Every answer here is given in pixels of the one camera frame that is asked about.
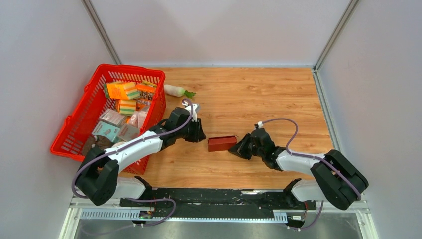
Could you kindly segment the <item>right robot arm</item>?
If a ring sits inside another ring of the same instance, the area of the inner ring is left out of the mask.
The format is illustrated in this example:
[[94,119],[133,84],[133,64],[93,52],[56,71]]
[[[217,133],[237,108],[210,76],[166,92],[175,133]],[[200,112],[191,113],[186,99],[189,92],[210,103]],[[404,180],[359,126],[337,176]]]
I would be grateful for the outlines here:
[[369,182],[338,150],[326,154],[304,154],[276,146],[265,129],[248,133],[229,152],[243,159],[260,157],[264,164],[277,171],[292,171],[314,177],[299,179],[286,187],[284,202],[295,209],[304,201],[329,201],[340,210],[348,209],[361,199]]

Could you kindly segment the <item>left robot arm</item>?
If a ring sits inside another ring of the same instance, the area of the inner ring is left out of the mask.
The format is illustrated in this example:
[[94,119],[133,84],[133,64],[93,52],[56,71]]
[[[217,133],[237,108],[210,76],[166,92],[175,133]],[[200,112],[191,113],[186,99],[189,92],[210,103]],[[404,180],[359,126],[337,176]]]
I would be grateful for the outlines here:
[[165,150],[178,139],[192,143],[204,140],[206,136],[197,116],[199,108],[197,103],[188,103],[185,108],[176,107],[168,118],[118,147],[103,150],[93,144],[72,180],[74,195],[100,206],[122,186],[123,179],[119,174],[128,166]]

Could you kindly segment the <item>red paper box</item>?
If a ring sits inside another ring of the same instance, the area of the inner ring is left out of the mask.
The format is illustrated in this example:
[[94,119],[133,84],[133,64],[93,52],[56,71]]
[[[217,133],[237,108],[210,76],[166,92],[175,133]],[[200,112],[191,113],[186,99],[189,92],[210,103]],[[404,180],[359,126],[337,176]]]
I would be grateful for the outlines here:
[[208,152],[228,151],[237,144],[236,136],[210,137],[207,142]]

